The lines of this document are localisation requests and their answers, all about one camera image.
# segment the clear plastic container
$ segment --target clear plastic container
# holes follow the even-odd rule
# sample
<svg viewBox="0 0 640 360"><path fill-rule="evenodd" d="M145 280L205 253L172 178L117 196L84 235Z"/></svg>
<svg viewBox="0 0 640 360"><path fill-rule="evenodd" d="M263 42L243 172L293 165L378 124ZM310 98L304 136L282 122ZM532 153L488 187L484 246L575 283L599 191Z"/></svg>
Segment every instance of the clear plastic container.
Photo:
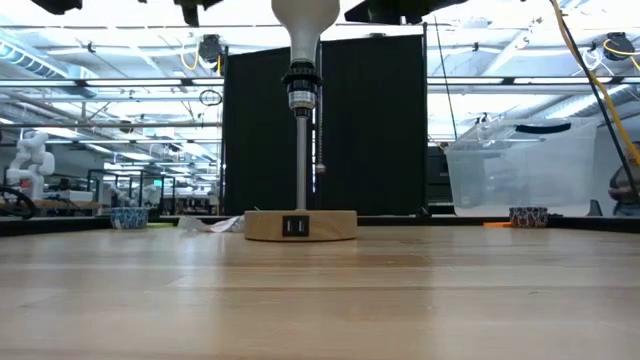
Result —
<svg viewBox="0 0 640 360"><path fill-rule="evenodd" d="M510 207L589 212L596 119L480 123L446 151L458 216L508 216Z"/></svg>

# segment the yellow cable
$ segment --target yellow cable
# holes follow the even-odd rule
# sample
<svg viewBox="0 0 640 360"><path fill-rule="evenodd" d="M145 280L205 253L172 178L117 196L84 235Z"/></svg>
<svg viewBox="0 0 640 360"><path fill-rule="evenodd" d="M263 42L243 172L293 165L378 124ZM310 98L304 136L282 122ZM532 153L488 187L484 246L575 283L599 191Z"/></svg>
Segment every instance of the yellow cable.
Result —
<svg viewBox="0 0 640 360"><path fill-rule="evenodd" d="M200 55L198 54L198 51L200 50L200 43L198 43L196 45L196 62L193 63L193 66L189 66L187 65L187 62L184 60L184 45L182 44L182 51L180 52L180 59L182 60L182 65L184 65L184 67L186 67L187 69L193 71L198 67L198 59L200 58Z"/></svg>
<svg viewBox="0 0 640 360"><path fill-rule="evenodd" d="M558 27L560 28L560 34L562 35L562 38L564 39L565 44L569 48L569 51L571 52L571 54L579 64L581 58L579 54L576 54L575 50L573 49L573 46L571 46L571 40L569 39L569 36L566 34L562 26L562 12L560 11L560 6L558 5L558 1L551 0L551 3L553 4L553 9L555 10L555 13L556 13L556 19L558 20ZM591 80L593 80L594 84L596 84L596 86L600 88L600 91L602 91L602 94L604 95L607 106L609 108L609 112L611 113L611 116L613 117L613 120L616 123L616 127L618 128L618 131L620 131L620 136L622 137L622 140L627 145L627 148L633 155L633 158L638 164L638 166L640 166L640 153L638 153L638 150L636 149L633 142L631 142L631 139L629 138L629 134L622 126L622 121L620 120L620 116L618 116L618 112L615 109L611 96L609 96L609 92L607 91L607 88L604 85L602 85L602 83L593 74L593 72L589 71L587 75L591 78Z"/></svg>
<svg viewBox="0 0 640 360"><path fill-rule="evenodd" d="M609 43L611 42L611 39L607 39L604 44L602 44L604 46L605 49L611 51L614 54L618 54L618 55L626 55L626 56L634 56L634 55L640 55L640 52L635 52L635 53L628 53L628 52L624 52L624 51L620 51L620 50L616 50L616 49L612 49L609 47Z"/></svg>

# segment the cable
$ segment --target cable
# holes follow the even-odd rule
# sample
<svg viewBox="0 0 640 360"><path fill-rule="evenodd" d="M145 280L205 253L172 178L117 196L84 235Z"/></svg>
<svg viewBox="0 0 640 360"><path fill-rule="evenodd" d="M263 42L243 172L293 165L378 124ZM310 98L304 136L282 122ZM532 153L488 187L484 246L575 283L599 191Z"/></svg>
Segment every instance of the cable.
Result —
<svg viewBox="0 0 640 360"><path fill-rule="evenodd" d="M633 62L633 65L636 66L636 69L638 69L638 71L640 71L640 65L638 64L638 62L636 61L636 59L634 58L634 56L636 55L640 55L640 52L634 52L634 53L629 53L629 52L624 52L624 51L620 51L620 50L615 50L609 47L609 42L611 42L611 39L607 39L603 46L605 49L607 49L607 51L612 52L616 55L623 55L623 56L629 56L631 58L631 62Z"/></svg>
<svg viewBox="0 0 640 360"><path fill-rule="evenodd" d="M458 140L458 129L456 127L456 117L453 114L453 104L451 103L451 91L449 91L449 81L447 81L447 69L444 67L444 56L442 55L442 44L440 43L440 30L438 29L438 19L433 17L436 23L436 36L438 37L438 49L440 50L440 64L442 65L442 74L444 76L444 86L447 89L447 99L449 99L449 111L451 111L451 123L453 124L453 136Z"/></svg>
<svg viewBox="0 0 640 360"><path fill-rule="evenodd" d="M607 39L605 40L604 44L602 44L604 46L605 49L611 51L614 54L618 54L618 55L625 55L625 56L636 56L636 55L640 55L640 52L625 52L625 51L620 51L620 50L616 50L616 49L612 49L609 47L609 43L611 42L611 39Z"/></svg>
<svg viewBox="0 0 640 360"><path fill-rule="evenodd" d="M611 96L609 96L609 92L607 91L607 88L604 85L602 85L602 83L598 80L598 78L591 71L588 71L588 69L586 69L586 65L582 61L582 58L578 55L578 51L577 51L578 47L575 45L575 42L573 41L573 37L571 35L571 32L569 31L569 28L567 27L567 24L562 19L562 12L560 11L560 6L558 5L558 1L557 0L550 0L550 1L553 4L554 10L556 12L556 19L558 20L558 26L560 27L560 34L562 35L565 43L569 47L569 50L573 54L573 57L576 59L578 64L580 64L583 67L583 70L586 70L586 74L588 75L588 77L590 79L589 83L590 84L591 83L595 84L598 88L600 88L600 91L602 91L602 94L604 95L604 98L605 98L605 100L607 102L607 106L609 107L609 111L611 112L611 115L612 115L613 119L616 122L616 126L618 127L618 130L620 131L620 135L622 136L622 139L624 140L625 144L627 145L629 151L632 153L634 160L636 161L638 166L640 166L640 153L638 153L638 150L635 148L635 146L631 142L631 139L629 138L629 134L627 133L627 131L622 126L622 122L620 120L620 116L618 116L618 113L617 113L617 111L615 109L615 106L613 104L613 100L611 99ZM602 100L600 99L600 96L597 94L597 90L594 91L594 94L596 94L596 99L598 100L598 103L600 104ZM601 110L603 110L603 115L605 117L605 121L607 121L607 120L611 121L611 120L609 120L609 117L606 115L606 110L604 110L604 109L601 109Z"/></svg>
<svg viewBox="0 0 640 360"><path fill-rule="evenodd" d="M198 44L196 45L196 53L195 53L195 57L196 57L196 61L193 63L193 66L189 66L187 64L187 61L184 59L184 47L186 44L182 44L182 51L180 52L180 60L182 60L182 65L184 65L184 67L186 67L188 70L194 71L197 67L198 67L198 62L199 62L199 58L200 55L198 55L198 51L200 51L200 43L198 42Z"/></svg>
<svg viewBox="0 0 640 360"><path fill-rule="evenodd" d="M587 68L587 65L584 63L582 58L578 55L579 54L578 46L576 45L576 42L573 39L573 36L571 35L571 31L569 30L569 27L567 26L566 22L562 19L562 12L560 11L560 6L558 5L558 1L557 0L550 0L550 1L551 1L551 4L553 5L553 9L555 11L556 19L558 21L558 28L560 30L560 35L562 35L562 38L564 39L565 44L567 45L567 47L571 51L571 54L573 54L573 57L576 59L578 64L582 67L582 69L584 70L585 74L588 75L589 85L591 86L591 90L593 90L593 94L596 97L596 101L598 102L598 106L600 107L600 110L602 111L602 115L604 117L605 123L607 125L607 128L609 129L609 133L611 134L611 140L613 141L613 144L615 145L616 151L618 153L618 157L620 158L620 161L622 162L622 167L624 168L625 173L627 175L627 178L629 180L629 184L631 186L631 191L633 193L634 200L637 203L640 203L640 193L638 193L638 189L636 187L635 181L633 179L633 175L631 173L631 168L629 167L629 163L627 161L625 161L624 153L622 152L622 147L620 146L620 142L618 141L618 138L616 137L615 131L613 129L613 125L611 124L611 120L609 119L609 115L607 114L607 110L604 107L604 104L602 102L602 99L600 98L600 94L598 93L598 90L596 89L596 86L598 86L600 88L600 90L602 91L602 94L604 95L604 97L605 97L605 99L607 101L607 105L609 107L609 111L611 112L611 115L613 116L614 120L616 121L616 126L620 130L620 134L621 134L622 138L625 140L626 145L629 147L629 150L633 154L633 157L634 157L636 163L638 164L638 166L640 166L640 154L638 154L637 149L635 148L634 144L629 139L629 135L625 131L624 127L622 126L622 122L620 121L620 117L618 116L618 113L616 112L615 106L613 105L613 100L611 100L611 97L609 96L609 93L607 92L607 88L604 87L604 85L602 85L602 83L598 80L598 78Z"/></svg>

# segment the black curtain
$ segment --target black curtain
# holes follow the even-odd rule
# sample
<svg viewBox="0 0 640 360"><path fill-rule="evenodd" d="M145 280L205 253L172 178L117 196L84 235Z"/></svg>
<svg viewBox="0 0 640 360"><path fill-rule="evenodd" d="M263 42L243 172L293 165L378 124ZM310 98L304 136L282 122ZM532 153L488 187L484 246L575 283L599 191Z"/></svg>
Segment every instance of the black curtain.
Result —
<svg viewBox="0 0 640 360"><path fill-rule="evenodd" d="M296 120L281 79L290 50L233 55L224 92L226 215L296 206Z"/></svg>
<svg viewBox="0 0 640 360"><path fill-rule="evenodd" d="M407 215L425 199L421 36L323 42L324 209Z"/></svg>

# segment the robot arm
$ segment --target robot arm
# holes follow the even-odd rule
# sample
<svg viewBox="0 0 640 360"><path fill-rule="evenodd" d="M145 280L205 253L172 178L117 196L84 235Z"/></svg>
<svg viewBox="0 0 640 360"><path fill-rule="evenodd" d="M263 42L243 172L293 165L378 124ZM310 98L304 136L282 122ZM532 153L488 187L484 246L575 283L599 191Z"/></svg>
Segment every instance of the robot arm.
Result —
<svg viewBox="0 0 640 360"><path fill-rule="evenodd" d="M15 186L21 179L31 181L31 193L29 196L33 200L42 199L44 188L44 175L51 175L55 170L55 158L53 154L45 151L45 143L49 140L49 135L43 132L30 131L25 134L25 138L18 141L15 159L7 170L7 181L11 186ZM21 170L20 167L27 161L33 165L28 170Z"/></svg>

